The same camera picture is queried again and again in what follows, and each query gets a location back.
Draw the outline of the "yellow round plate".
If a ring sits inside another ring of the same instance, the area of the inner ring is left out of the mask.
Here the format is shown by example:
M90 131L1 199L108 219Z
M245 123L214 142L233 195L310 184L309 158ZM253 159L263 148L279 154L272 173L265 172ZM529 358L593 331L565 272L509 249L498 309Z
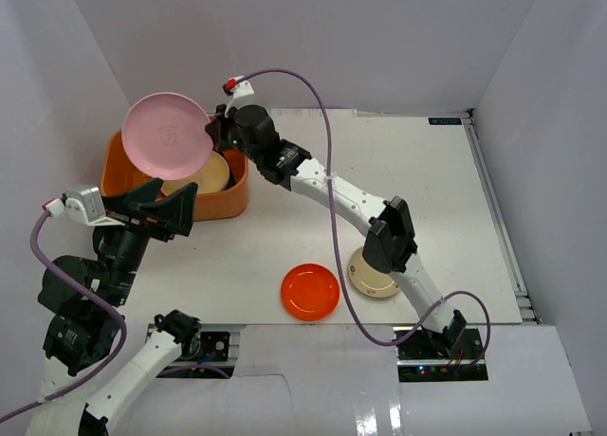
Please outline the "yellow round plate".
M226 188L230 180L230 166L218 152L213 152L205 165L189 177L165 181L161 193L171 195L182 187L195 183L197 194L217 193Z

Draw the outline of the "pink round plate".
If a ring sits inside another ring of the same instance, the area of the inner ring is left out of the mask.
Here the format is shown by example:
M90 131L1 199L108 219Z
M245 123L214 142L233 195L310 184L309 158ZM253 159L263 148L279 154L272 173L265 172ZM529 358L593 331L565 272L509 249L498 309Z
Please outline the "pink round plate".
M123 149L133 165L154 178L178 180L201 169L213 142L209 116L194 100L172 92L148 95L129 109L122 123Z

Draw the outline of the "orange round plate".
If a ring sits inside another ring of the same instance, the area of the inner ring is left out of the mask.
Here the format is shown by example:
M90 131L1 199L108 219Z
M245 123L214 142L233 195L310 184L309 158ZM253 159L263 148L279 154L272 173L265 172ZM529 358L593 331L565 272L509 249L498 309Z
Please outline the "orange round plate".
M328 268L302 263L289 270L281 283L281 303L294 318L306 322L329 317L340 301L340 285Z

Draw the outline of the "beige floral small plate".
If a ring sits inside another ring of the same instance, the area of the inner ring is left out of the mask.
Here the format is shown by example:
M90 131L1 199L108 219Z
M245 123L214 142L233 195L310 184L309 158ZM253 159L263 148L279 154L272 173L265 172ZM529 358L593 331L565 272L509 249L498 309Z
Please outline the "beige floral small plate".
M362 246L356 249L347 263L349 282L368 298L386 300L394 297L400 291L398 284L388 274L378 272L369 265L362 251Z

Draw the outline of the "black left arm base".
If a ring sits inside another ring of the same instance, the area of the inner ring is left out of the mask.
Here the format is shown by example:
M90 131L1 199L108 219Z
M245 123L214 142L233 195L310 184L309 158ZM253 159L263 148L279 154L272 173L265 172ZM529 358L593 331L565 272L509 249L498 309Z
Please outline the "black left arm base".
M204 361L225 362L230 357L229 332L201 332L189 344L177 362L203 363Z

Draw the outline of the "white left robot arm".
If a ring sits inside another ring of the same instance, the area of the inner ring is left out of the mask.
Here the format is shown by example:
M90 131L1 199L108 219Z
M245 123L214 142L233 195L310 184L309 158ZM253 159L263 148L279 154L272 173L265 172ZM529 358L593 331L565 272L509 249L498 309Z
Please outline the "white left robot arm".
M160 197L162 185L155 178L114 196L101 195L95 186L73 187L44 204L30 247L46 268L38 301L53 318L28 435L106 435L164 368L198 353L198 318L178 310L157 315L143 349L105 391L100 389L98 374L126 342L126 321L118 309L129 297L149 242L188 236L193 228L196 184ZM50 260L42 252L43 224L62 215L92 228L95 259L63 255Z

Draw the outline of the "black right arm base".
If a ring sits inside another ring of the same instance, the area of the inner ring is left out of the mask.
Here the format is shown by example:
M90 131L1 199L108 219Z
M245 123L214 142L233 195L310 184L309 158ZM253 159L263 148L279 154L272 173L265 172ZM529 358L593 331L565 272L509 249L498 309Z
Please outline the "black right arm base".
M480 332L475 328L466 329L449 354L436 347L428 335L418 331L396 347L398 380L401 384L488 381L485 359L469 365L483 348Z

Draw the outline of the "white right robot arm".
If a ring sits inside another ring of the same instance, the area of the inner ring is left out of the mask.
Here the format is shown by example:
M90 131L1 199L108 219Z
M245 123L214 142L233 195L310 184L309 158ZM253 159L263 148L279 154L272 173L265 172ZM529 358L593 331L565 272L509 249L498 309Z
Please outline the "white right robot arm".
M388 275L417 312L430 351L448 359L461 350L466 320L425 270L404 199L386 200L328 175L308 150L279 136L262 106L220 104L205 130L214 145L242 153L269 183L321 204L354 227L364 238L364 261Z

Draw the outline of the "orange plastic bin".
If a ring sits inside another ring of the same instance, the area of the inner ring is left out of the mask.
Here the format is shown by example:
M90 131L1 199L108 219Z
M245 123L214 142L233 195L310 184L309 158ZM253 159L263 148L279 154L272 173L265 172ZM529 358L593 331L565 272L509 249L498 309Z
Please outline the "orange plastic bin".
M195 221L234 218L247 208L248 160L243 154L233 149L226 150L224 157L233 167L237 183L229 190L197 195L194 209ZM101 194L120 194L149 180L150 177L139 171L123 150L121 131L114 133L107 146L101 173Z

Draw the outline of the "white paper sheet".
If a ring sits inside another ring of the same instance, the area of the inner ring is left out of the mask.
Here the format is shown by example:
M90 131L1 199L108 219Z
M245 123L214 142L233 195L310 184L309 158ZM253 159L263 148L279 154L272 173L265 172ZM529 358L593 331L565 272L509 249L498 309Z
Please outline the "white paper sheet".
M320 108L270 108L273 117L323 118ZM330 120L335 118L356 118L356 109L326 109L325 114Z

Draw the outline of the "small blue label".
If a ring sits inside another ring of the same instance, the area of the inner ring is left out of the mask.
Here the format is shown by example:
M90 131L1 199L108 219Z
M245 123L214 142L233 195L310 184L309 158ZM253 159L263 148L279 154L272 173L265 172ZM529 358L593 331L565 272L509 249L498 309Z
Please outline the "small blue label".
M461 125L462 120L460 118L428 118L430 125L442 125L442 126L452 126L452 125Z

